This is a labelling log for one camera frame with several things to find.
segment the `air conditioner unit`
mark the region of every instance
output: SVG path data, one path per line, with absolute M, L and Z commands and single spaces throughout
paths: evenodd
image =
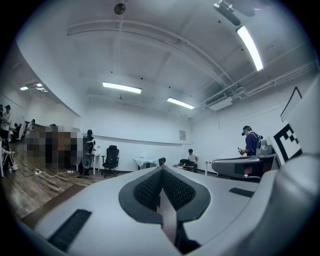
M 206 100 L 205 101 L 205 105 L 208 107 L 208 106 L 210 106 L 210 105 L 212 105 L 212 104 L 214 104 L 214 103 L 216 103 L 218 101 L 221 101 L 221 100 L 223 100 L 225 98 L 227 98 L 227 95 L 226 95 L 225 92 L 222 92 L 222 93 L 220 93 L 220 94 L 218 94 L 218 95 Z
M 212 104 L 209 109 L 213 110 L 213 111 L 218 111 L 221 109 L 224 109 L 230 105 L 232 105 L 232 97 L 227 97 L 223 100 L 220 100 L 219 102 Z

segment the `electrical cable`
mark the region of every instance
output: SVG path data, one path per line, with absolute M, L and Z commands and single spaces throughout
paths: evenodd
M 248 174 L 245 174 L 243 177 L 246 178 L 246 179 L 248 179 L 248 178 L 258 178 L 259 180 L 261 180 L 261 178 L 258 177 L 258 176 L 249 176 Z
M 50 174 L 48 174 L 46 171 L 42 171 L 41 170 L 41 174 L 46 174 L 46 175 L 48 175 L 49 177 L 56 177 L 57 175 L 59 175 L 59 174 L 68 174 L 68 173 L 71 173 L 72 174 L 72 172 L 68 172 L 68 171 L 65 171 L 65 172 L 57 172 L 57 174 L 56 175 L 50 175 Z

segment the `cap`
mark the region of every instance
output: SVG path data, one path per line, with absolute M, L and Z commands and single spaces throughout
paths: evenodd
M 251 130 L 251 127 L 249 125 L 246 125 L 245 127 L 243 127 L 242 129 L 242 133 L 241 135 L 244 136 L 246 133 L 246 131 L 250 131 Z

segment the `black office chair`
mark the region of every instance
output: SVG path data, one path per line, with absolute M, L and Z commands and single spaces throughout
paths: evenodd
M 104 170 L 102 170 L 101 174 L 104 174 L 104 177 L 107 177 L 107 173 L 111 173 L 115 176 L 117 176 L 116 173 L 112 171 L 116 171 L 114 168 L 116 168 L 119 165 L 119 149 L 117 149 L 117 146 L 110 145 L 109 148 L 106 150 L 106 159 L 105 162 L 102 164 L 104 167 Z

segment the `man in blue shirt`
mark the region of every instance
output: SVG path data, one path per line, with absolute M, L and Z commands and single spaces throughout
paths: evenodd
M 245 149 L 240 152 L 241 155 L 246 154 L 248 157 L 255 156 L 257 145 L 259 141 L 259 135 L 256 134 L 250 126 L 246 125 L 243 127 L 242 136 L 246 136 L 245 138 Z

